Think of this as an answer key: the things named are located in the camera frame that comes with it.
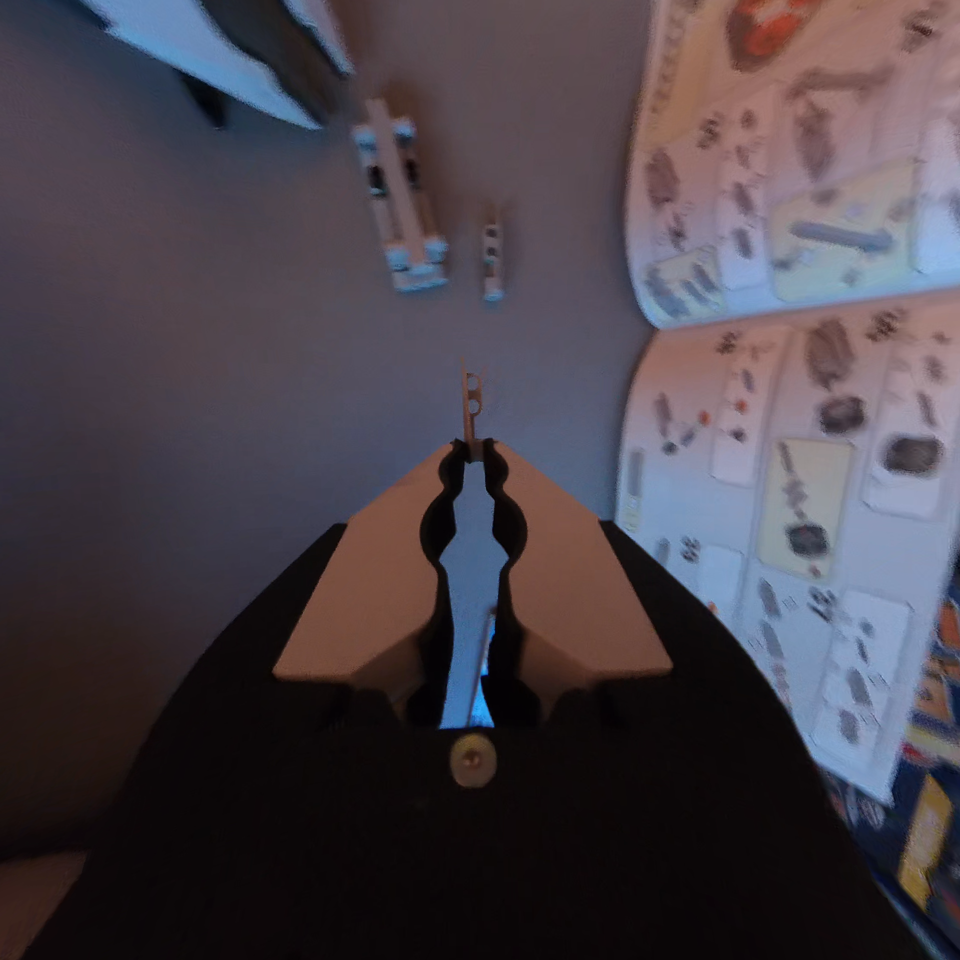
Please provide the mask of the grey toy brick assembly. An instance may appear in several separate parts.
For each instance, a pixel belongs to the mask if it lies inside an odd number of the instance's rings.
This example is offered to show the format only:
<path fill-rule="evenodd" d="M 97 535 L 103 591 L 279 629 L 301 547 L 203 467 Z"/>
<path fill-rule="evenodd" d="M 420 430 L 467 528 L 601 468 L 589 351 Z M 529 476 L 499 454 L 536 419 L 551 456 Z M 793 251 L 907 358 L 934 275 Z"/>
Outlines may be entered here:
<path fill-rule="evenodd" d="M 365 108 L 366 119 L 351 137 L 393 289 L 413 294 L 443 287 L 450 245 L 424 186 L 417 126 L 392 114 L 382 98 L 366 100 Z"/>

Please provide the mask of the small grey toy beam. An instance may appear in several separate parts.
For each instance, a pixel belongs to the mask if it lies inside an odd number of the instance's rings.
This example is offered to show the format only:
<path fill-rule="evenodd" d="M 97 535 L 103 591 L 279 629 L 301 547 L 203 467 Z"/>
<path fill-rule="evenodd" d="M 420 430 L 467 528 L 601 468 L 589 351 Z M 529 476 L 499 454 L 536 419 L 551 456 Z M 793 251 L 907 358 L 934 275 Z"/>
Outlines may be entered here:
<path fill-rule="evenodd" d="M 462 442 L 472 463 L 483 463 L 484 439 L 476 431 L 476 420 L 484 410 L 484 374 L 468 369 L 461 358 Z"/>

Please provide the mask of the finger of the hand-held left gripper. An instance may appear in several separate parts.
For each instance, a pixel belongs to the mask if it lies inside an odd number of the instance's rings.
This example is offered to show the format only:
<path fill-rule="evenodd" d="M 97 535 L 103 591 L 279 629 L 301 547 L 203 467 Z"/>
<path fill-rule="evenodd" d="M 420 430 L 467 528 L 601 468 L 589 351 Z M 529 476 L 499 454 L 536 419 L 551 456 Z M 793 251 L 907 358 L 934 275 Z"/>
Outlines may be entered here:
<path fill-rule="evenodd" d="M 330 61 L 296 2 L 85 1 L 114 39 L 307 130 L 330 121 Z"/>
<path fill-rule="evenodd" d="M 319 46 L 338 76 L 353 77 L 354 63 L 331 3 L 296 1 L 295 9 L 301 22 L 316 36 Z"/>

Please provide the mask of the blue building booklet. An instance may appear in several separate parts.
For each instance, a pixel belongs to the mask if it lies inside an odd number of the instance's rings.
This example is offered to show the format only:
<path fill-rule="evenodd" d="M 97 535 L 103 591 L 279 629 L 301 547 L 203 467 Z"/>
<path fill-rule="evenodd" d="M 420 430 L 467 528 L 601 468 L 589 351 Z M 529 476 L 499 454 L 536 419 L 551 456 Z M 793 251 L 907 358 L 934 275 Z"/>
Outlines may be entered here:
<path fill-rule="evenodd" d="M 879 802 L 823 771 L 874 879 L 932 958 L 959 957 L 959 564 L 942 596 L 891 784 Z"/>

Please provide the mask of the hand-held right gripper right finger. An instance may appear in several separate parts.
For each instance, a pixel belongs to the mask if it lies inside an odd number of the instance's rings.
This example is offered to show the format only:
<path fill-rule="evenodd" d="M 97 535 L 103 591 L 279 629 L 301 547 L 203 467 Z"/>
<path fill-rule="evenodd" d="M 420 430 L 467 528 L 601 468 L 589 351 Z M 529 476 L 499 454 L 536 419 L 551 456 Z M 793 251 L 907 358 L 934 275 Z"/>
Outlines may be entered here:
<path fill-rule="evenodd" d="M 482 688 L 494 726 L 534 728 L 576 690 L 667 676 L 673 662 L 592 510 L 485 439 L 505 554 Z"/>

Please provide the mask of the grey angled toy brick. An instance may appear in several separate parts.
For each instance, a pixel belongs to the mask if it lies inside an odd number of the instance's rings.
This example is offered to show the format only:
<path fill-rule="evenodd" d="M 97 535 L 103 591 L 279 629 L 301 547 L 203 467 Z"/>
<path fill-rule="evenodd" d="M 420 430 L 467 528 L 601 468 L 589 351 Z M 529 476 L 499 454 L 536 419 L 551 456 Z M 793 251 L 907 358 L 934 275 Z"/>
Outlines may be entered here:
<path fill-rule="evenodd" d="M 506 295 L 505 222 L 501 209 L 489 203 L 484 210 L 482 228 L 483 301 L 496 305 Z"/>

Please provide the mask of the open building instruction booklet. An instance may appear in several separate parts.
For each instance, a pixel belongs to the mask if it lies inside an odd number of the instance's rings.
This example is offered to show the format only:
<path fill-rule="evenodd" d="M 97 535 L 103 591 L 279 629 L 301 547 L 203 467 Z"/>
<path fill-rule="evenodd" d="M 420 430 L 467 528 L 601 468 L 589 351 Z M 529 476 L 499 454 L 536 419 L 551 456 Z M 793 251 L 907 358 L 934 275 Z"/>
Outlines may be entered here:
<path fill-rule="evenodd" d="M 958 553 L 959 3 L 653 17 L 615 521 L 889 803 Z"/>

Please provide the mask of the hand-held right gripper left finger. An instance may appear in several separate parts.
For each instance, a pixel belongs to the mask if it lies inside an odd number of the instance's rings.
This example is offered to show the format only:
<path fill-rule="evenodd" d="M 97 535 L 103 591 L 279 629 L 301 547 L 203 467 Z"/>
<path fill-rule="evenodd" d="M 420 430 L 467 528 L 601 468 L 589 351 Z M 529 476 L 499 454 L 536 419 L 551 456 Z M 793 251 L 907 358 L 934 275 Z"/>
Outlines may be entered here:
<path fill-rule="evenodd" d="M 438 727 L 453 654 L 448 572 L 460 443 L 441 446 L 346 522 L 272 669 L 282 682 L 373 690 Z"/>

